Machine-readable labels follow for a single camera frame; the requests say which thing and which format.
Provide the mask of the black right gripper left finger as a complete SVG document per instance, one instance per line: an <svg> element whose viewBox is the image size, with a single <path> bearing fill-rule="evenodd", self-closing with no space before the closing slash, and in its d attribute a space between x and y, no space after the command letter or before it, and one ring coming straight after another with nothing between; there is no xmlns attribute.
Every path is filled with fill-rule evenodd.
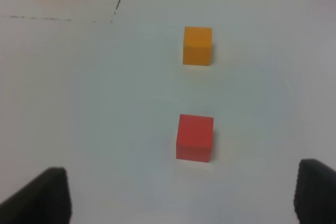
<svg viewBox="0 0 336 224"><path fill-rule="evenodd" d="M67 171L51 167L1 203L1 223L70 223Z"/></svg>

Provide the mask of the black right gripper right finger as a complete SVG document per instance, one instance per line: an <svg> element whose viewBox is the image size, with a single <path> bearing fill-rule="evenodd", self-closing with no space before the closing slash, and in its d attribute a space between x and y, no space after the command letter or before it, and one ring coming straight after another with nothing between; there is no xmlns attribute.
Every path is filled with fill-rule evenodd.
<svg viewBox="0 0 336 224"><path fill-rule="evenodd" d="M316 159L301 160L293 205L299 223L335 223L335 170Z"/></svg>

